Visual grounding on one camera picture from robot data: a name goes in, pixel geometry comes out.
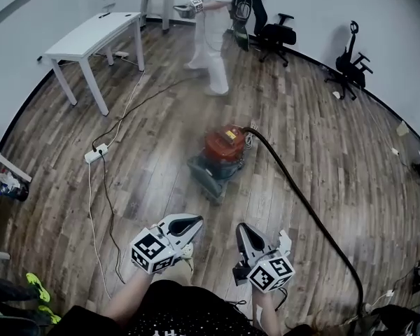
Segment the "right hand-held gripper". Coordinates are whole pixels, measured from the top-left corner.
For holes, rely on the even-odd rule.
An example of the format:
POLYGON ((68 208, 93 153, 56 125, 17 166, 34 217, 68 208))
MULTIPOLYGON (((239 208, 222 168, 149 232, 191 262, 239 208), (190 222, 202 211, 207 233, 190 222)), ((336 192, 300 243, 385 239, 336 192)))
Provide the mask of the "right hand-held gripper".
POLYGON ((284 286, 295 275, 288 259, 292 241, 286 232, 279 233, 277 248, 274 248, 264 233, 247 223, 238 224, 235 234, 243 258, 232 269, 237 286, 249 282, 261 293, 268 293, 284 286), (266 254, 254 257, 253 266, 250 266, 248 261, 252 253, 266 254))

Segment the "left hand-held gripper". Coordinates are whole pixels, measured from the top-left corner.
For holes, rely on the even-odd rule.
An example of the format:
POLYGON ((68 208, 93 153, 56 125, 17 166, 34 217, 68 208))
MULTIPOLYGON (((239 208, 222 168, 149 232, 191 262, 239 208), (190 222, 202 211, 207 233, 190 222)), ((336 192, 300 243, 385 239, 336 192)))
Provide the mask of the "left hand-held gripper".
POLYGON ((199 215, 169 214, 160 221, 160 228, 168 230, 169 239, 160 228, 145 227, 131 242, 131 261, 147 274, 165 270, 179 259, 178 249, 191 242, 202 225, 203 217, 199 215))

